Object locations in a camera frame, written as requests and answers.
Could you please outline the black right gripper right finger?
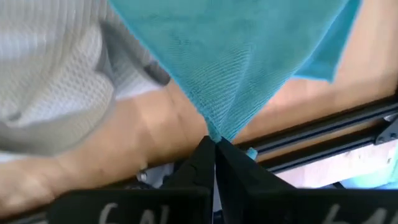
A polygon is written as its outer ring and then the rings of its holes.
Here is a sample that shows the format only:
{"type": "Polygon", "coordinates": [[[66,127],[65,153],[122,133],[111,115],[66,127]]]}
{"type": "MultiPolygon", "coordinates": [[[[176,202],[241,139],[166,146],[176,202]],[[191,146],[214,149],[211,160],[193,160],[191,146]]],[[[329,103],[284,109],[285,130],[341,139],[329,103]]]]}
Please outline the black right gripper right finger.
{"type": "Polygon", "coordinates": [[[226,223],[397,223],[396,190],[297,189],[226,139],[216,178],[226,223]]]}

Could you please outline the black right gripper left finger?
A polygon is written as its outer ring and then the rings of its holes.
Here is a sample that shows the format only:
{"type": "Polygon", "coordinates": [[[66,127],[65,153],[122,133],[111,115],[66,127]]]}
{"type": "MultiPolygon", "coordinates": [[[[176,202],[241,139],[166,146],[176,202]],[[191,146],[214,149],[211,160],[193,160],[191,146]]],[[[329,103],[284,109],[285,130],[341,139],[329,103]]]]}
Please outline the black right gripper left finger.
{"type": "Polygon", "coordinates": [[[211,223],[215,143],[205,136],[158,189],[75,190],[47,210],[49,224],[211,223]]]}

